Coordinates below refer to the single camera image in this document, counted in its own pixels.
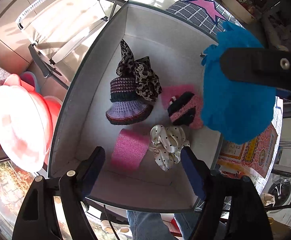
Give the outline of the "blue plastic bag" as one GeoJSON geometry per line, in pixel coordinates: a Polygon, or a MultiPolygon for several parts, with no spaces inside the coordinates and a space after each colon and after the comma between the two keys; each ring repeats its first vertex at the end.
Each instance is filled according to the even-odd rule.
{"type": "Polygon", "coordinates": [[[273,87],[229,80],[220,57],[229,48],[262,48],[248,30],[229,21],[222,23],[218,44],[204,50],[205,67],[201,120],[225,140],[243,144],[261,134],[273,119],[276,90],[273,87]]]}

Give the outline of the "white storage box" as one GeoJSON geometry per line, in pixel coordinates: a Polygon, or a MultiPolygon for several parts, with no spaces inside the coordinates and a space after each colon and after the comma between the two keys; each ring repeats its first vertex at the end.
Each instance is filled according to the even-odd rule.
{"type": "Polygon", "coordinates": [[[208,167],[221,135],[203,126],[201,53],[217,38],[167,11],[126,2],[96,37],[67,91],[48,176],[99,149],[104,165],[87,197],[126,210],[179,213],[198,197],[181,164],[190,147],[208,167]]]}

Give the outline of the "purple knitted hat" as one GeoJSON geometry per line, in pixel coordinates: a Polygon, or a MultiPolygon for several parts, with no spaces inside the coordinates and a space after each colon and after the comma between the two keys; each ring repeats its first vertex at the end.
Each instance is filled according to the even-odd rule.
{"type": "Polygon", "coordinates": [[[146,120],[153,106],[145,103],[136,94],[136,85],[132,77],[117,77],[110,82],[110,101],[106,118],[113,125],[132,125],[146,120]]]}

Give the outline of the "pink black knitted shoe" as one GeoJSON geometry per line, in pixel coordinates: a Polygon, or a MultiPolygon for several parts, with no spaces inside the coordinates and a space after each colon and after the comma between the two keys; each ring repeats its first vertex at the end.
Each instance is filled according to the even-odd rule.
{"type": "Polygon", "coordinates": [[[178,99],[171,98],[167,112],[174,126],[184,125],[191,129],[200,129],[203,127],[202,109],[203,99],[201,96],[185,92],[178,99]]]}

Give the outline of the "white washing machine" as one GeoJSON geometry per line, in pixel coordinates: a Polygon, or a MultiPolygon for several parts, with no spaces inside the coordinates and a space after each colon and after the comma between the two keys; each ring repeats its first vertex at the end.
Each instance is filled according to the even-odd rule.
{"type": "MultiPolygon", "coordinates": [[[[291,205],[291,167],[275,164],[263,189],[275,197],[274,207],[291,205]]],[[[291,227],[291,207],[267,212],[275,221],[291,227]]]]}

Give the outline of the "round white tub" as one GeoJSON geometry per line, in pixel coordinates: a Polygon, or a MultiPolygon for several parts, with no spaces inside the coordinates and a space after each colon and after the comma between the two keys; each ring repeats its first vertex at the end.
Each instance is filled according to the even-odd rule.
{"type": "Polygon", "coordinates": [[[256,18],[250,14],[237,0],[221,0],[222,5],[241,23],[251,24],[256,18]]]}

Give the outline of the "cream polka dot scrunchie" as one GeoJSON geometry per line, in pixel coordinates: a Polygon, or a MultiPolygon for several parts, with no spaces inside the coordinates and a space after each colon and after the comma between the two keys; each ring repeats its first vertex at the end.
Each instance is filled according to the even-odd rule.
{"type": "Polygon", "coordinates": [[[190,142],[181,126],[155,125],[150,131],[151,143],[148,150],[153,152],[155,162],[168,171],[181,160],[181,150],[190,147],[190,142]]]}

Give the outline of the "red plastic stool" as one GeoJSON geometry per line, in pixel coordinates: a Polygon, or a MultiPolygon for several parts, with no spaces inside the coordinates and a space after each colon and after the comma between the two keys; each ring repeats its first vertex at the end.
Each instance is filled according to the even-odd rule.
{"type": "Polygon", "coordinates": [[[47,162],[61,101],[42,96],[16,74],[9,75],[0,89],[5,96],[0,145],[18,167],[37,172],[47,162]]]}

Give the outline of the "red patterned carton box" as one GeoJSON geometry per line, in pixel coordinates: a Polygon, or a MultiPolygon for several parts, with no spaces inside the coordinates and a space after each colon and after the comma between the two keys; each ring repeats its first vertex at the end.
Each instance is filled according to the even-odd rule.
{"type": "Polygon", "coordinates": [[[243,144],[224,141],[217,164],[246,175],[265,178],[271,164],[277,132],[273,125],[243,144]]]}

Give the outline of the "grey checked star tablecloth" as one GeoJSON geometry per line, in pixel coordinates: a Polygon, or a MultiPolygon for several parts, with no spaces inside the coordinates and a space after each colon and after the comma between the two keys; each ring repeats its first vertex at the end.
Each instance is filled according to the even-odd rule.
{"type": "Polygon", "coordinates": [[[197,25],[214,37],[224,31],[225,21],[243,28],[235,16],[215,0],[179,0],[166,10],[197,25]]]}

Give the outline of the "leopard print scrunchie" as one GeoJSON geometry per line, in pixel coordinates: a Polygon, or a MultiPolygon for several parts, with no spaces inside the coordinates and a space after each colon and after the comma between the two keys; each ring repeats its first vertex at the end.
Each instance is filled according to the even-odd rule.
{"type": "Polygon", "coordinates": [[[135,59],[129,45],[121,39],[120,41],[121,61],[116,74],[119,77],[132,77],[136,85],[136,94],[145,101],[156,102],[162,93],[159,77],[151,67],[149,56],[135,59]]]}

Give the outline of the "folding lounge chair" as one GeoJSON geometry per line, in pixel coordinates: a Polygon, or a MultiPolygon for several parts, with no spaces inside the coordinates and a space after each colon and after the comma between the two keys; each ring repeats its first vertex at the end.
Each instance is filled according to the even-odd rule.
{"type": "Polygon", "coordinates": [[[67,87],[90,45],[125,0],[35,0],[16,19],[45,78],[67,87]]]}

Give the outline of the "person's jeans legs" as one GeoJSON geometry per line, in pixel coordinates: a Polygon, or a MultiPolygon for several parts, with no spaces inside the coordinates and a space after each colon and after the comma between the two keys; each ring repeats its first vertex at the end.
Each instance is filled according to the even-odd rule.
{"type": "MultiPolygon", "coordinates": [[[[160,213],[126,211],[132,233],[132,239],[176,239],[164,224],[160,213]]],[[[189,239],[198,220],[199,212],[175,213],[174,219],[180,229],[183,239],[189,239]]]]}

